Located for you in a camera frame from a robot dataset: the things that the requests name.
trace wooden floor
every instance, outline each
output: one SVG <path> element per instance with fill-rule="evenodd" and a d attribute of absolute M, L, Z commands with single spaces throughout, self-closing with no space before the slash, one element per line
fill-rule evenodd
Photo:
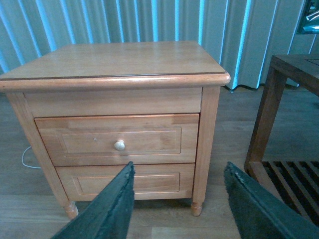
<path fill-rule="evenodd" d="M 135 201 L 130 239 L 239 239 L 223 181 L 227 161 L 243 168 L 261 90 L 222 89 L 202 215 L 193 217 L 189 200 Z M 285 90 L 265 159 L 319 159 L 319 99 L 303 90 Z M 68 219 L 40 169 L 26 168 L 28 147 L 4 95 L 0 94 L 0 238 L 45 239 Z M 32 151 L 26 163 L 36 165 Z M 87 203 L 77 203 L 79 211 Z"/>

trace top drawer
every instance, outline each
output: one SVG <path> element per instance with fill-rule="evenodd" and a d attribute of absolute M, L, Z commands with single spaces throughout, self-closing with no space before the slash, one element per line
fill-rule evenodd
<path fill-rule="evenodd" d="M 55 166 L 194 163 L 198 114 L 35 119 Z M 123 141 L 124 149 L 115 143 Z"/>
<path fill-rule="evenodd" d="M 199 113 L 202 88 L 25 93 L 35 118 Z"/>

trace bottom drawer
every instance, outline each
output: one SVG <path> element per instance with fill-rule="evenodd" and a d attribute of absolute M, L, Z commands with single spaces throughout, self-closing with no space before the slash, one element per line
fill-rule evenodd
<path fill-rule="evenodd" d="M 91 201 L 123 166 L 56 167 L 71 201 Z M 194 164 L 136 165 L 135 199 L 191 198 Z"/>

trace dark wooden table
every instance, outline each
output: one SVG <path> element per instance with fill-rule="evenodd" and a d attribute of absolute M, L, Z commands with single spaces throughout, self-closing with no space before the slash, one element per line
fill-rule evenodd
<path fill-rule="evenodd" d="M 287 79 L 319 96 L 319 55 L 274 55 L 261 98 L 246 172 L 277 198 L 319 224 L 319 163 L 262 161 Z"/>

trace slatted shelf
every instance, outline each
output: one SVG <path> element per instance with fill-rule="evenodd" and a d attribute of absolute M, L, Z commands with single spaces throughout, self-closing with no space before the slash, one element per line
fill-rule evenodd
<path fill-rule="evenodd" d="M 263 162 L 283 201 L 319 226 L 319 163 Z"/>

